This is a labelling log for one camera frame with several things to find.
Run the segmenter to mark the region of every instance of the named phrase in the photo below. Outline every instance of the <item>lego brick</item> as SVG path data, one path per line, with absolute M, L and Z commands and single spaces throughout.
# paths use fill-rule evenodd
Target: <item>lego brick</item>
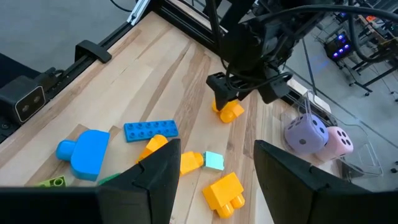
M 181 155 L 180 177 L 201 167 L 203 156 L 199 152 L 186 152 Z
M 224 123 L 230 123 L 244 113 L 244 108 L 239 104 L 238 100 L 228 102 L 221 111 L 216 108 L 216 101 L 211 106 L 213 111 L 217 112 L 220 119 Z
M 77 179 L 96 181 L 108 146 L 109 133 L 87 130 L 77 141 L 63 140 L 56 150 L 56 157 L 70 161 L 72 174 Z
M 224 157 L 221 154 L 206 151 L 203 154 L 205 167 L 214 170 L 224 170 Z
M 98 181 L 97 185 L 102 185 L 102 184 L 104 184 L 105 182 L 107 182 L 107 181 L 109 181 L 109 180 L 111 180 L 111 179 L 117 177 L 118 175 L 120 175 L 120 173 L 116 173 L 116 174 L 110 175 L 109 177 L 105 177 L 104 179 Z
M 52 178 L 49 180 L 42 181 L 37 184 L 38 187 L 66 187 L 67 181 L 64 176 Z
M 178 136 L 174 120 L 150 121 L 124 124 L 124 135 L 127 142 L 148 140 L 161 134 L 167 138 Z
M 202 192 L 210 209 L 216 210 L 221 218 L 229 218 L 234 209 L 244 205 L 243 187 L 234 172 L 204 188 Z
M 148 142 L 147 146 L 145 147 L 141 155 L 139 155 L 137 163 L 145 159 L 147 156 L 151 155 L 156 150 L 160 149 L 166 143 L 168 143 L 168 140 L 165 136 L 161 134 L 156 134 L 153 138 L 150 139 L 150 141 Z

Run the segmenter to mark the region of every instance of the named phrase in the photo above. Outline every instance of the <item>blue lego brick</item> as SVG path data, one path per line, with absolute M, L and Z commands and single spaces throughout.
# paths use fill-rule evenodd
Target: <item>blue lego brick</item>
M 88 130 L 77 141 L 63 140 L 55 153 L 58 159 L 70 161 L 77 179 L 96 181 L 108 146 L 109 133 Z
M 127 142 L 151 139 L 155 134 L 167 138 L 178 136 L 177 125 L 174 120 L 149 121 L 124 124 L 124 135 Z
M 224 170 L 224 157 L 221 154 L 206 151 L 203 154 L 204 166 L 215 170 Z

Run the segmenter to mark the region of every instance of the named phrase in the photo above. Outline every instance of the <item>dice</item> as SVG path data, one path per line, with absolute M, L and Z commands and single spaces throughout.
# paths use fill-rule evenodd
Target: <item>dice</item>
M 321 151 L 315 153 L 318 159 L 326 162 L 349 154 L 354 150 L 352 140 L 343 129 L 339 127 L 329 127 L 327 130 L 329 133 L 329 140 Z
M 329 134 L 322 121 L 313 114 L 305 113 L 285 127 L 285 140 L 298 154 L 310 154 L 322 150 Z

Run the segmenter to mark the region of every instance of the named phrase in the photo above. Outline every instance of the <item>wood grain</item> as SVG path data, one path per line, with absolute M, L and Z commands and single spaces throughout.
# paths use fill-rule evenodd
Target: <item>wood grain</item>
M 223 71 L 219 57 L 154 13 L 109 52 L 110 62 L 93 63 L 0 144 L 0 185 L 35 185 L 65 175 L 70 185 L 93 186 L 95 182 L 74 178 L 67 162 L 56 160 L 60 141 L 76 139 L 87 129 L 109 131 L 100 180 L 133 166 L 147 143 L 127 143 L 124 123 L 174 119 L 182 151 L 220 153 L 225 170 L 198 169 L 182 177 L 172 223 L 256 223 L 261 211 L 256 199 L 262 196 L 252 159 L 253 142 L 263 139 L 283 147 L 280 114 L 289 106 L 280 100 L 265 105 L 254 92 L 241 102 L 245 113 L 231 124 L 222 123 L 211 109 L 214 93 L 205 84 L 209 74 Z M 336 173 L 332 163 L 304 159 Z M 246 205 L 230 219 L 220 220 L 201 191 L 230 172 L 244 186 Z

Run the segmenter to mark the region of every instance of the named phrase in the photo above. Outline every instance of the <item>orange duplo block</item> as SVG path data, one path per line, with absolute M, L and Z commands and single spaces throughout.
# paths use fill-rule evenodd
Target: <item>orange duplo block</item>
M 202 192 L 210 209 L 216 210 L 221 218 L 229 218 L 235 209 L 244 205 L 243 187 L 234 172 L 217 180 Z
M 156 134 L 153 138 L 150 139 L 150 141 L 148 142 L 147 146 L 145 147 L 141 155 L 139 155 L 137 163 L 145 159 L 147 156 L 151 155 L 156 150 L 160 149 L 166 143 L 168 143 L 168 140 L 165 136 L 161 134 Z
M 239 104 L 239 100 L 233 100 L 231 102 L 228 102 L 221 111 L 217 110 L 216 101 L 213 101 L 212 108 L 213 111 L 220 114 L 220 119 L 224 123 L 230 123 L 234 121 L 244 112 L 243 107 Z
M 180 177 L 203 166 L 203 155 L 199 152 L 181 154 Z

